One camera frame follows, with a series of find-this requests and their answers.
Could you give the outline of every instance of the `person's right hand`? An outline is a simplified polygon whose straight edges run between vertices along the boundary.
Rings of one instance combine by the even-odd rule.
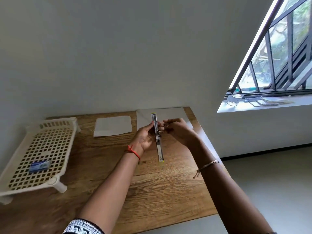
[[[197,137],[195,131],[190,129],[182,118],[163,120],[158,122],[161,131],[166,131],[172,135],[177,141],[186,147]]]

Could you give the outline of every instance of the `perforated basket bottom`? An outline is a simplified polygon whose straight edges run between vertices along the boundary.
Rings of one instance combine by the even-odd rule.
[[[72,133],[73,130],[70,128],[49,129],[38,133],[27,149],[8,186],[12,190],[34,187],[45,183],[58,174],[63,167]],[[28,172],[33,162],[44,160],[51,160],[48,170],[35,173]]]

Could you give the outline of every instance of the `white plastic tray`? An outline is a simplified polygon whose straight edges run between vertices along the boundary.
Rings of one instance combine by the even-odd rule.
[[[38,122],[27,128],[27,134],[0,177],[0,203],[12,201],[10,195],[54,187],[59,192],[67,186],[60,182],[65,173],[76,132],[77,119],[61,118]],[[48,170],[29,173],[33,162],[51,160]]]

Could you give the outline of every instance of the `wooden table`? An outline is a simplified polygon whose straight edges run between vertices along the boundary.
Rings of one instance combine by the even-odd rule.
[[[207,141],[192,110],[184,110],[194,130]],[[97,118],[123,115],[131,117],[131,133],[93,137]],[[81,133],[76,135],[67,171],[61,177],[68,190],[60,194],[48,188],[16,195],[12,203],[0,207],[1,233],[62,233],[137,131],[136,112],[75,117]],[[165,133],[162,146],[164,163],[158,162],[156,144],[142,157],[113,234],[143,232],[217,213],[202,177],[193,179],[197,166],[189,150]]]

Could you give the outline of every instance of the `basket leg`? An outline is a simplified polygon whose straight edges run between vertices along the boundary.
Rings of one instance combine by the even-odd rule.
[[[58,182],[53,186],[57,189],[60,193],[64,193],[67,190],[67,186],[64,185],[62,182]]]
[[[79,133],[81,131],[79,125],[78,125],[78,122],[76,122],[76,126],[77,126],[77,132]]]
[[[11,195],[1,196],[0,197],[0,203],[1,204],[9,204],[13,200],[13,197]]]

